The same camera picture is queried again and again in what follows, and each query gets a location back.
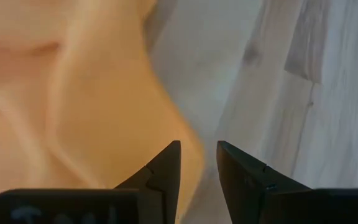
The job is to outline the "orange microfiber towel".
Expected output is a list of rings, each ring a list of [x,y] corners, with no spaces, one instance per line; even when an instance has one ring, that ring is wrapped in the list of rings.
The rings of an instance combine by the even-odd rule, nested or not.
[[[150,64],[159,0],[0,0],[0,192],[118,186],[181,142],[180,223],[202,145]]]

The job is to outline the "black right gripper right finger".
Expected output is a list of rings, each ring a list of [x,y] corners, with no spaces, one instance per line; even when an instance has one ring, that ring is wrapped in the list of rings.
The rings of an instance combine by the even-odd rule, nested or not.
[[[233,224],[358,224],[358,189],[311,189],[226,141],[216,160]]]

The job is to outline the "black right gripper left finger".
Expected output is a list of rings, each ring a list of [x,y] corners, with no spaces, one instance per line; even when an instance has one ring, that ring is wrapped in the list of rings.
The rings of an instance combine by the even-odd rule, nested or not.
[[[175,224],[181,143],[172,141],[113,189],[0,193],[0,224]]]

